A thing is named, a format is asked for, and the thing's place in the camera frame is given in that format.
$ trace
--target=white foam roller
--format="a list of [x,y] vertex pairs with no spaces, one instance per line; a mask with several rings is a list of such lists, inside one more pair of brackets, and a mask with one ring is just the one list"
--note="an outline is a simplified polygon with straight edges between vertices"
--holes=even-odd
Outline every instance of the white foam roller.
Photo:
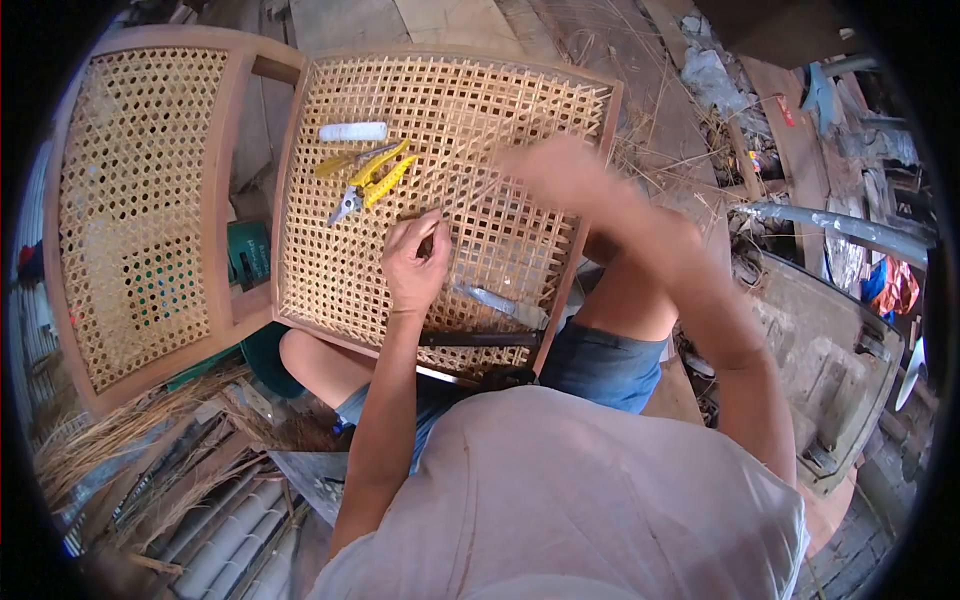
[[387,124],[383,121],[338,123],[320,128],[322,142],[382,142],[385,139],[387,139]]

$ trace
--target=chair backrest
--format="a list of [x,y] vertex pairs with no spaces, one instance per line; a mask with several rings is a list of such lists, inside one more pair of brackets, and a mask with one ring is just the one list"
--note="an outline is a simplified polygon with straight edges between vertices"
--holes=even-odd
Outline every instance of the chair backrest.
[[121,30],[63,98],[47,168],[44,268],[60,346],[103,415],[272,318],[231,298],[230,160],[251,73],[296,84],[303,54],[197,26]]

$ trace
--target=hand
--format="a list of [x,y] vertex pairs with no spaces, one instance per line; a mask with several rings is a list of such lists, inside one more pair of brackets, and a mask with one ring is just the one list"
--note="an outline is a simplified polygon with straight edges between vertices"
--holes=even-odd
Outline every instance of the hand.
[[[418,219],[400,221],[387,230],[380,266],[387,276],[394,313],[426,316],[440,293],[450,263],[450,230],[439,208]],[[429,256],[417,256],[424,239],[433,237]]]
[[606,172],[596,149],[583,140],[554,135],[505,153],[500,163],[505,174],[523,181],[537,204],[591,220],[615,218],[615,188],[623,181]]

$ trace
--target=person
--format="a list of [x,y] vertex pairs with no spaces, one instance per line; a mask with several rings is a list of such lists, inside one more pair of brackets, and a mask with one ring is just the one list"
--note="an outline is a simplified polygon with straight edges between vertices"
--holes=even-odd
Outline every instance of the person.
[[[513,150],[502,168],[537,204],[589,219],[615,252],[539,385],[461,399],[418,380],[418,339],[450,257],[439,212],[387,232],[393,307],[375,366],[284,336],[290,373],[357,423],[310,597],[788,597],[808,540],[792,422],[729,274],[696,227],[580,140]],[[418,256],[430,236],[432,254]],[[716,370],[718,430],[638,414],[678,315]]]

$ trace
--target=wooden chair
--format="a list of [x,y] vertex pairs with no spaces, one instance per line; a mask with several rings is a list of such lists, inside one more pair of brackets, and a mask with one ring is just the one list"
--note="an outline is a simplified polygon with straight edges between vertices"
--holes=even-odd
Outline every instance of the wooden chair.
[[[274,201],[272,281],[228,287],[230,159],[250,74],[296,88]],[[450,278],[550,313],[540,348],[420,348],[448,380],[529,366],[558,329],[588,224],[532,205],[502,179],[499,147],[566,132],[608,156],[622,84],[568,65],[406,45],[307,61],[271,39],[150,26],[97,46],[66,94],[47,170],[44,265],[60,345],[86,407],[103,415],[275,319],[376,356],[389,312],[386,228],[443,205]],[[326,143],[327,123],[384,120],[420,159],[372,210],[325,219],[349,173],[316,164],[375,144]],[[427,328],[518,331],[448,287]]]
[[60,104],[44,268],[60,347],[97,416],[272,318],[270,285],[230,297],[230,159],[251,74],[296,85],[304,56],[209,27],[122,30]]

